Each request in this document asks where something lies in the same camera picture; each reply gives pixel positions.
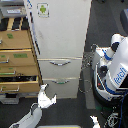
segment wooden cabinet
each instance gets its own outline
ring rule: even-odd
[[[39,85],[42,83],[40,78],[29,30],[12,31],[7,29],[0,31],[1,96],[2,94],[16,94],[18,97],[27,97],[31,96],[31,93],[32,96],[37,96],[40,90]]]

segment wooden drawer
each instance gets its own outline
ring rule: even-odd
[[[79,77],[82,59],[38,61],[43,78]]]
[[[22,49],[31,48],[28,32],[2,31],[0,32],[0,49]]]
[[[46,94],[50,98],[55,93],[57,94],[57,99],[77,97],[79,79],[43,79],[43,83],[49,84]]]
[[[33,66],[20,66],[20,67],[0,67],[0,77],[12,76],[34,76],[38,75],[36,65]]]
[[[31,49],[0,50],[0,67],[23,65],[35,65]]]
[[[27,93],[39,92],[38,77],[35,81],[0,82],[0,93]]]

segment drawer handle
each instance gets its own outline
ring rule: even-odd
[[[0,73],[0,75],[15,75],[16,71],[14,72],[8,72],[8,73]]]
[[[52,81],[52,82],[54,82],[54,83],[56,83],[56,84],[66,84],[66,83],[68,83],[69,82],[69,80],[66,80],[66,81]]]
[[[56,63],[55,61],[50,61],[50,63],[51,64],[54,64],[54,65],[57,65],[57,66],[64,66],[64,65],[66,65],[66,64],[68,64],[68,63],[71,63],[70,61],[67,61],[67,62],[64,62],[63,64],[58,64],[58,63]]]
[[[9,59],[7,59],[7,61],[1,61],[0,64],[8,63],[8,62],[9,62]]]
[[[0,39],[0,44],[2,44],[2,39]]]
[[[18,88],[16,89],[16,90],[6,90],[6,91],[4,91],[3,89],[5,88],[5,86],[2,86],[1,87],[1,92],[19,92],[19,86],[18,86]]]

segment refrigerator door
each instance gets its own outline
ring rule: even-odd
[[[31,30],[35,31],[36,39],[35,37],[33,39],[37,40],[36,47],[39,48],[36,49],[37,58],[83,55],[91,0],[29,0],[29,3],[24,0],[24,2]]]

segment label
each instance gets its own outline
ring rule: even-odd
[[[13,14],[13,13],[15,13],[15,14],[20,14],[20,9],[12,9],[12,10],[7,10],[7,12],[9,13],[9,14]]]
[[[38,3],[37,10],[39,17],[49,17],[49,5],[47,3]]]
[[[119,87],[124,81],[126,75],[127,70],[122,65],[120,65],[113,77],[114,83]]]
[[[14,58],[28,58],[26,53],[13,54]]]
[[[5,55],[1,55],[1,58],[5,58],[6,56]]]
[[[11,33],[8,33],[7,36],[9,39],[13,39],[13,35]]]
[[[10,69],[10,70],[11,70],[11,69],[13,69],[13,68],[8,68],[8,69]]]

